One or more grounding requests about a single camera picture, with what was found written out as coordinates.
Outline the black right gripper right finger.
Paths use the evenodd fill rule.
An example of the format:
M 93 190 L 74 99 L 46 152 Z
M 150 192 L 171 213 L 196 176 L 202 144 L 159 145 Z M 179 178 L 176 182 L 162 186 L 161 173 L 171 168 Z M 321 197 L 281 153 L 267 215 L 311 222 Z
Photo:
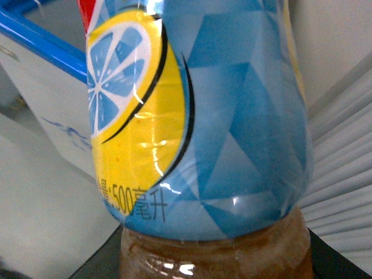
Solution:
M 310 232 L 314 277 L 318 279 L 371 279 L 371 276 L 342 256 L 312 230 Z

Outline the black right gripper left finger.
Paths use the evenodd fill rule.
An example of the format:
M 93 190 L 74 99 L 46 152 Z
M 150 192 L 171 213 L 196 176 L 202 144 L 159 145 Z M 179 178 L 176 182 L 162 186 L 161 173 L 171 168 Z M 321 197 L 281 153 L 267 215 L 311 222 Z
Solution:
M 119 254 L 122 231 L 123 227 L 118 226 L 105 243 L 69 278 L 119 278 Z

